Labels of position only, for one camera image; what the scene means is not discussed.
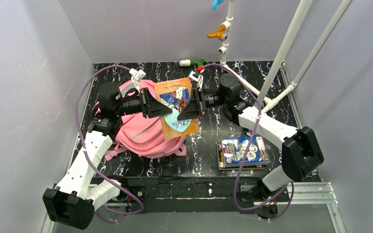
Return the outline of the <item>pink sticker book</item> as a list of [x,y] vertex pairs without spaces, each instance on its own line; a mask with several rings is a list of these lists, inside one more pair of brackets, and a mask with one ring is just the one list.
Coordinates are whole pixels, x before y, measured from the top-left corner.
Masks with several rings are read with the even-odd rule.
[[179,114],[191,99],[190,78],[180,78],[154,84],[156,99],[171,109],[170,113],[160,117],[166,140],[197,133],[198,119],[179,120]]

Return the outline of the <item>pink student backpack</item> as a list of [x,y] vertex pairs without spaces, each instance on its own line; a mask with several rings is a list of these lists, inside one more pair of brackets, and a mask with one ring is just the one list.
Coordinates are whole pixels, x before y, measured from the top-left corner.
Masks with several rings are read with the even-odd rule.
[[121,98],[141,94],[142,88],[148,88],[156,98],[154,84],[151,80],[142,80],[139,90],[134,87],[132,81],[123,85],[107,82],[100,86],[98,102],[93,107],[94,117],[88,132],[97,131],[111,138],[113,149],[106,152],[106,160],[111,160],[127,150],[139,157],[150,159],[173,154],[186,156],[185,136],[166,140],[160,116],[145,118],[142,113],[123,116],[119,114]]

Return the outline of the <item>blue treehouse book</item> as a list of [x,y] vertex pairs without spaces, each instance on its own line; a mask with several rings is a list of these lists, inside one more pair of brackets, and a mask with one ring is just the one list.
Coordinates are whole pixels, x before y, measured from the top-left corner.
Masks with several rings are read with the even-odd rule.
[[271,162],[264,138],[250,137],[224,138],[218,144],[221,167],[266,166]]

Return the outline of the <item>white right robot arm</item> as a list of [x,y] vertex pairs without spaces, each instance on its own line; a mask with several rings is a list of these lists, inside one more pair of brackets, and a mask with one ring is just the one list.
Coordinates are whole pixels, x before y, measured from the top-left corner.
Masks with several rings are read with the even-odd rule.
[[253,193],[270,194],[288,184],[301,182],[324,162],[323,153],[314,131],[304,126],[301,129],[283,124],[274,118],[260,114],[240,96],[243,82],[234,75],[224,74],[216,91],[193,88],[191,100],[178,115],[178,120],[202,116],[207,108],[221,106],[225,117],[256,134],[279,148],[282,163],[253,188]]

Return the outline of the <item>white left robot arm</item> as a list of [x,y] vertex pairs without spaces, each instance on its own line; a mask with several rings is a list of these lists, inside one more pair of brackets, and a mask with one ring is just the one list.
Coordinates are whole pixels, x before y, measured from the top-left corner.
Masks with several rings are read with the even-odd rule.
[[61,181],[43,194],[50,220],[84,230],[95,212],[121,193],[139,203],[138,212],[143,211],[142,201],[126,188],[127,179],[103,175],[98,164],[121,131],[123,117],[140,114],[141,119],[159,119],[171,112],[156,99],[153,86],[153,81],[146,80],[122,86],[108,82],[100,87],[99,102],[86,134],[81,136],[78,155]]

